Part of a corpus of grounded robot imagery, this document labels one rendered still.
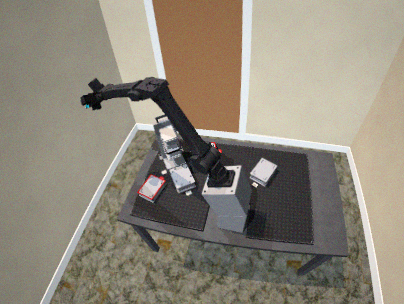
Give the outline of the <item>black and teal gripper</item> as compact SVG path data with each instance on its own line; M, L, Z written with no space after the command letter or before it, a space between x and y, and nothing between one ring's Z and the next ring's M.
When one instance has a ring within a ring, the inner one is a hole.
M96 94L95 94L95 98L96 98ZM97 99L97 98L96 98L96 99ZM99 100L97 99L97 101L99 101ZM102 102L102 101L99 101L99 102ZM86 105L86 108L87 108L87 107L92 107L92 106L91 106L91 104L87 104L87 105ZM92 107L92 110L96 110L96 109L99 110L99 109L101 109L101 108L102 108L102 107L101 107L101 104L98 104L97 106L93 106L93 107Z

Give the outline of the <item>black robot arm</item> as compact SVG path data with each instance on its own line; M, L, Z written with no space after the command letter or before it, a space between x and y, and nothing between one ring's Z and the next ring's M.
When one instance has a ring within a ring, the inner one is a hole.
M136 82L120 85L107 84L104 86L95 78L88 85L93 90L93 93L81 97L80 101L83 106L90 103L92 107L97 106L101 103L99 101L112 98L129 97L131 101L143 101L151 98L161 108L188 145L192 153L190 160L193 162L194 168L202 174L209 174L207 186L209 188L232 187L235 171L227 170L218 161L221 156L219 150L212 146L209 141L204 141L199 136L174 100L166 79L148 77ZM96 98L100 99L99 101L95 98L95 94Z

